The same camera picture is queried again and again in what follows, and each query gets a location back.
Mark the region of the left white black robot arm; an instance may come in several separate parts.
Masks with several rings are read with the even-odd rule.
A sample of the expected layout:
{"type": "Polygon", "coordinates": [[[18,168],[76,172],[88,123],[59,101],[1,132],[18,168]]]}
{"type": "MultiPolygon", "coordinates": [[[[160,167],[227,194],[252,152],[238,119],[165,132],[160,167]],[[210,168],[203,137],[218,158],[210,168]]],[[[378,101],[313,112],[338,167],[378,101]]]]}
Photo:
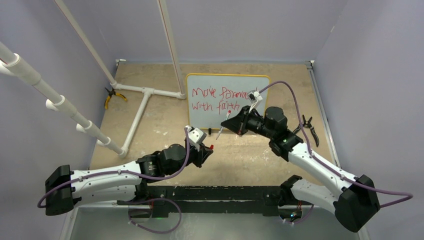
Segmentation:
{"type": "Polygon", "coordinates": [[[172,144],[137,160],[97,170],[71,170],[61,165],[46,179],[45,195],[37,204],[47,216],[57,216],[82,205],[122,201],[146,203],[149,183],[175,177],[193,164],[198,168],[213,154],[214,146],[172,144]]]}

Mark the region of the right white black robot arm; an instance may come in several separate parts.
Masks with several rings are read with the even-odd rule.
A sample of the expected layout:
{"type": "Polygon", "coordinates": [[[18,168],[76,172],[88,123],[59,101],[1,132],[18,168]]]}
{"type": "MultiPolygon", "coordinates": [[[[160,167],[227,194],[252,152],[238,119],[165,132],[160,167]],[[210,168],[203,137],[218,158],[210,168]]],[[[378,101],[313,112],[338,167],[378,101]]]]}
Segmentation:
{"type": "Polygon", "coordinates": [[[268,107],[261,116],[250,106],[221,122],[221,127],[242,136],[253,132],[269,140],[271,151],[285,161],[305,170],[321,185],[292,175],[280,186],[279,206],[305,201],[334,214],[347,230],[357,233],[380,210],[374,183],[366,175],[351,174],[310,150],[307,143],[287,126],[288,119],[280,107],[268,107]]]}

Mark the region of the yellow framed whiteboard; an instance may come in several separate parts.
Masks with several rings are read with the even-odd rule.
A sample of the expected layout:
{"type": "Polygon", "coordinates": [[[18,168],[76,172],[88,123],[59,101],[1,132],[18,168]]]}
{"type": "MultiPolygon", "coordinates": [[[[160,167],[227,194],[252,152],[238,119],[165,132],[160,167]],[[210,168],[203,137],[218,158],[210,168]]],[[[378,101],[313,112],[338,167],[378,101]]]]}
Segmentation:
{"type": "Polygon", "coordinates": [[[237,115],[250,106],[249,93],[271,83],[266,75],[190,73],[185,78],[188,124],[218,130],[228,111],[237,115]]]}

